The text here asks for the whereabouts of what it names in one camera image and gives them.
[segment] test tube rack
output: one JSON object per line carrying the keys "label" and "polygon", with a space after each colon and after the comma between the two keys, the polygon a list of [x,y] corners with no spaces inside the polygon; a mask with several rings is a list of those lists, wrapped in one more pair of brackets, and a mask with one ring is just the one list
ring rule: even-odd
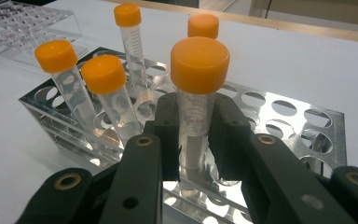
{"label": "test tube rack", "polygon": [[39,68],[34,49],[53,39],[70,41],[77,57],[88,51],[73,11],[0,1],[0,59]]}
{"label": "test tube rack", "polygon": [[[82,58],[77,65],[80,72],[85,61],[101,54],[118,56],[128,74],[124,53],[104,48],[98,48]],[[142,114],[139,105],[153,105],[159,96],[175,91],[169,79],[168,65],[145,60],[145,67],[151,87],[145,97],[133,102],[138,116],[142,116],[139,114]],[[230,82],[226,82],[219,92],[233,98],[250,121],[254,133],[270,133],[280,137],[303,164],[315,173],[329,177],[332,169],[347,164],[342,113]],[[94,120],[96,129],[93,132],[83,130],[73,119],[51,79],[21,97],[20,101],[58,148],[70,150],[105,169],[120,161],[123,146],[97,97],[89,94],[99,111]],[[86,138],[105,148],[93,149]],[[164,182],[164,206],[200,223],[209,223],[208,220],[212,223],[251,222],[241,194],[241,182],[229,182],[217,176],[213,155],[208,150],[205,166],[194,174],[184,175],[181,172],[179,183]]]}

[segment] acrylic support plate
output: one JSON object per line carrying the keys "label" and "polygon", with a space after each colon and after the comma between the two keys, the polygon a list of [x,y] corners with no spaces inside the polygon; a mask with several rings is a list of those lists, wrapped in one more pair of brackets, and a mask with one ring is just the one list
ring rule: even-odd
{"label": "acrylic support plate", "polygon": [[73,11],[0,1],[0,59],[39,68],[34,49],[53,39],[70,41],[77,57],[88,51]]}
{"label": "acrylic support plate", "polygon": [[[128,73],[124,53],[103,48],[81,59],[79,69],[86,60],[101,54],[117,55]],[[153,118],[153,106],[159,96],[175,91],[169,79],[168,65],[145,60],[145,66],[151,87],[133,105],[141,122]],[[280,137],[314,172],[329,177],[332,169],[346,165],[343,114],[230,82],[226,82],[219,92],[234,99],[251,122],[255,133],[270,133]],[[123,147],[97,98],[91,94],[91,99],[99,111],[94,120],[96,129],[92,132],[81,129],[72,118],[52,80],[36,87],[20,101],[59,148],[70,150],[104,169],[120,160]],[[104,147],[93,149],[86,137]],[[205,165],[199,170],[181,170],[180,173],[180,183],[164,182],[165,206],[198,222],[251,222],[241,194],[241,182],[218,179],[214,158],[209,150]]]}

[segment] orange screw cap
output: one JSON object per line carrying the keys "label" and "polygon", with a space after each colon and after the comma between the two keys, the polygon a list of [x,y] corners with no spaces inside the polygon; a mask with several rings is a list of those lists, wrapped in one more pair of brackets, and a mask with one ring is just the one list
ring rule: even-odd
{"label": "orange screw cap", "polygon": [[47,73],[66,71],[77,63],[77,56],[71,43],[66,40],[52,40],[41,44],[34,56]]}
{"label": "orange screw cap", "polygon": [[212,14],[191,16],[187,24],[187,36],[205,36],[216,39],[219,35],[219,19]]}
{"label": "orange screw cap", "polygon": [[107,94],[117,91],[127,81],[121,60],[114,55],[102,55],[86,61],[81,75],[89,91]]}
{"label": "orange screw cap", "polygon": [[114,9],[116,24],[120,27],[132,27],[142,21],[141,10],[135,4],[122,4]]}
{"label": "orange screw cap", "polygon": [[229,64],[226,46],[217,40],[196,36],[176,43],[171,51],[171,79],[182,91],[209,94],[219,90]]}

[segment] centrifuge tube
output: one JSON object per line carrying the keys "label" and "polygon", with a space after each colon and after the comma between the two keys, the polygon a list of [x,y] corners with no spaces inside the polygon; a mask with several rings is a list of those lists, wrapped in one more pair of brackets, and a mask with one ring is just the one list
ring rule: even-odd
{"label": "centrifuge tube", "polygon": [[147,89],[145,60],[139,29],[139,24],[142,21],[141,10],[135,4],[122,4],[115,7],[114,13],[116,24],[120,27],[123,39],[131,85],[136,96],[138,96],[143,90]]}
{"label": "centrifuge tube", "polygon": [[177,87],[179,107],[179,162],[197,169],[205,161],[215,93],[225,80],[229,64],[227,48],[208,37],[179,41],[171,52],[171,79]]}
{"label": "centrifuge tube", "polygon": [[77,69],[77,56],[71,43],[52,40],[37,47],[34,55],[42,69],[51,74],[74,119],[83,128],[94,130],[97,113]]}
{"label": "centrifuge tube", "polygon": [[82,75],[86,85],[96,94],[106,115],[112,122],[123,146],[142,132],[140,122],[132,109],[126,89],[127,77],[118,57],[102,55],[84,63]]}
{"label": "centrifuge tube", "polygon": [[219,19],[212,14],[200,13],[191,16],[187,23],[187,36],[205,36],[216,39],[219,35]]}

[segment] white table surface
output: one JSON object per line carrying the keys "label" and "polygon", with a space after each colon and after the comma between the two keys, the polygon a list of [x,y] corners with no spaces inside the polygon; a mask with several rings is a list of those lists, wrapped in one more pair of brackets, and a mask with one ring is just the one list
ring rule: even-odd
{"label": "white table surface", "polygon": [[[90,50],[123,51],[113,19],[116,4],[59,0],[48,6],[75,12]],[[169,63],[172,46],[186,37],[188,15],[142,8],[142,17],[145,57]],[[231,54],[227,80],[344,113],[348,165],[358,166],[358,42],[232,21],[220,22],[218,40]],[[98,172],[58,150],[18,101],[47,79],[41,71],[0,61],[0,223],[16,221],[53,173],[67,167]]]}

